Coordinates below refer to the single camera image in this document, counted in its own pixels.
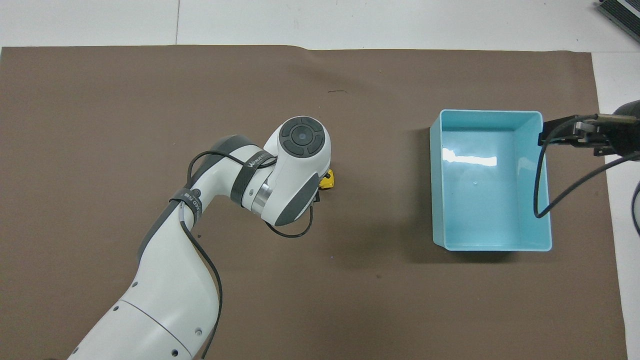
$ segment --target brown table covering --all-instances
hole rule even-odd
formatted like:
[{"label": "brown table covering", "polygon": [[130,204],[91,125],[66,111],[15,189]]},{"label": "brown table covering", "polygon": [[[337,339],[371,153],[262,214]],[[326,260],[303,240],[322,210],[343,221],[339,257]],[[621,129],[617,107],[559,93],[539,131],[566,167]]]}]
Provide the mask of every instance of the brown table covering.
[{"label": "brown table covering", "polygon": [[[225,198],[194,228],[225,291],[210,359],[626,358],[605,177],[551,212],[550,252],[446,251],[428,140],[444,108],[597,112],[591,56],[5,47],[0,357],[66,358],[127,289],[196,153],[310,115],[331,134],[336,187],[306,236]],[[551,196],[602,163],[552,148]]]}]

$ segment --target blue plastic bin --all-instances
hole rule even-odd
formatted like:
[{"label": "blue plastic bin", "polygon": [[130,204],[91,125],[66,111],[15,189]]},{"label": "blue plastic bin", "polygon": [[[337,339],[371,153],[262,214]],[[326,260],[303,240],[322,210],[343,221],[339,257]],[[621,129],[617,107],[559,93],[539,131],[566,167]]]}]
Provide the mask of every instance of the blue plastic bin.
[{"label": "blue plastic bin", "polygon": [[[533,215],[537,111],[442,110],[431,127],[433,241],[448,250],[549,251],[549,215]],[[540,209],[549,202],[546,164]]]}]

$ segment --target black cable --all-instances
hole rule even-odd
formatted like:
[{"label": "black cable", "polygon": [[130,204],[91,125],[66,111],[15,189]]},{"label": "black cable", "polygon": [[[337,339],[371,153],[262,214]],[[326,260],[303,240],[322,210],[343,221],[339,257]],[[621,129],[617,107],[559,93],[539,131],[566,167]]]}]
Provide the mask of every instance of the black cable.
[{"label": "black cable", "polygon": [[638,185],[636,185],[636,189],[634,190],[634,196],[631,199],[631,219],[634,221],[634,226],[636,227],[636,231],[638,235],[640,235],[640,226],[638,226],[638,221],[636,219],[636,199],[638,197],[639,192],[640,192],[640,181],[638,181]]},{"label": "black cable", "polygon": [[209,267],[213,271],[213,274],[216,276],[216,282],[218,285],[218,298],[220,300],[218,302],[218,317],[216,318],[216,324],[213,325],[213,329],[209,334],[209,341],[207,342],[207,346],[204,348],[204,351],[202,352],[201,359],[204,359],[204,357],[207,355],[207,352],[209,351],[211,342],[213,341],[213,336],[216,334],[216,330],[218,330],[218,323],[220,323],[220,314],[222,314],[222,280],[220,279],[220,274],[218,273],[218,269],[216,269],[216,265],[214,265],[209,255],[207,255],[206,251],[202,248],[202,246],[200,246],[200,244],[198,243],[198,240],[196,240],[193,237],[193,235],[191,234],[191,231],[189,231],[189,228],[187,227],[187,224],[184,223],[184,220],[180,221],[180,226],[182,227],[182,231],[184,231],[184,234],[186,234],[186,236],[189,238],[189,241],[191,241],[193,246],[196,249],[198,249],[198,252],[200,253],[200,255],[202,255],[202,257],[205,259],[207,264],[209,264]]},{"label": "black cable", "polygon": [[[193,176],[191,175],[191,173],[193,172],[193,165],[196,163],[196,161],[198,161],[198,159],[200,159],[202,156],[205,155],[219,155],[219,156],[223,156],[225,158],[231,159],[233,161],[235,161],[236,163],[240,164],[240,165],[244,165],[244,161],[241,161],[240,159],[238,159],[237,157],[227,153],[227,152],[222,152],[222,151],[217,151],[217,150],[207,150],[207,151],[203,151],[200,154],[197,154],[189,163],[189,167],[187,168],[187,184],[185,186],[185,188],[190,189],[193,186]],[[270,167],[271,165],[273,165],[277,160],[277,157],[274,158],[273,161],[270,161],[269,163],[263,163],[260,166],[258,166],[258,168],[266,168],[266,167]]]},{"label": "black cable", "polygon": [[628,154],[628,155],[626,155],[626,156],[624,156],[624,157],[622,157],[620,159],[616,159],[616,160],[614,160],[614,161],[612,161],[610,163],[602,165],[601,167],[591,171],[590,173],[588,173],[585,176],[583,176],[580,179],[578,179],[578,181],[573,183],[565,191],[563,191],[560,195],[558,195],[542,212],[538,213],[538,190],[539,190],[539,187],[540,187],[540,174],[541,174],[541,171],[542,171],[542,161],[543,161],[543,159],[545,157],[545,152],[547,150],[547,146],[549,145],[551,140],[553,140],[554,136],[557,135],[564,128],[566,128],[568,126],[571,126],[571,125],[575,124],[576,122],[580,122],[580,121],[583,121],[583,120],[589,120],[589,119],[597,119],[597,118],[598,118],[597,114],[576,116],[575,118],[573,118],[571,120],[567,120],[566,122],[563,122],[560,126],[558,126],[555,129],[553,129],[549,133],[547,138],[545,139],[544,143],[542,144],[542,149],[540,149],[540,156],[538,158],[538,166],[536,168],[536,180],[535,180],[535,184],[534,184],[534,188],[533,188],[533,213],[536,216],[536,218],[544,217],[564,197],[569,195],[570,192],[574,191],[578,186],[582,185],[584,182],[586,182],[587,180],[591,179],[592,177],[598,175],[599,173],[601,173],[601,172],[603,172],[603,171],[605,171],[605,170],[607,170],[609,168],[612,168],[612,167],[614,167],[614,166],[616,166],[618,164],[624,163],[625,161],[640,159],[640,152],[633,152],[633,153]]},{"label": "black cable", "polygon": [[300,236],[303,236],[304,234],[306,234],[309,229],[311,229],[311,224],[314,221],[314,205],[313,203],[311,203],[311,205],[309,206],[309,225],[307,225],[307,228],[300,234],[295,234],[295,235],[290,235],[290,234],[285,234],[285,233],[281,233],[280,231],[278,231],[275,227],[271,226],[271,224],[269,224],[268,222],[264,222],[265,224],[267,224],[267,226],[276,234],[284,237],[284,238],[289,238],[289,239],[295,239],[295,238],[299,238]]}]

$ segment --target circular button pad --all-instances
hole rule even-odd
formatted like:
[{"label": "circular button pad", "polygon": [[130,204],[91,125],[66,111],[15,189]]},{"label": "circular button pad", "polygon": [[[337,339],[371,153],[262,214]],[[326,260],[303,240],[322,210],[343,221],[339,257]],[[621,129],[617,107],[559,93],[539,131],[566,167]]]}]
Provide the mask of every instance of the circular button pad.
[{"label": "circular button pad", "polygon": [[290,155],[297,158],[308,158],[322,149],[324,129],[312,117],[294,117],[282,124],[279,140],[282,147]]}]

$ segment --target white robotic arm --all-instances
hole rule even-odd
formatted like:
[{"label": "white robotic arm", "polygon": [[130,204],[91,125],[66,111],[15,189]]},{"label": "white robotic arm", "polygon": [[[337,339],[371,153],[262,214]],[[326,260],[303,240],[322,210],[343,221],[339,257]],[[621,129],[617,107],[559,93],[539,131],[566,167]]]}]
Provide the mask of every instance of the white robotic arm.
[{"label": "white robotic arm", "polygon": [[330,158],[329,134],[311,117],[284,122],[264,150],[241,135],[218,141],[145,236],[129,289],[69,359],[192,359],[216,323],[218,296],[180,221],[191,229],[224,195],[271,225],[289,224],[310,206]]}]

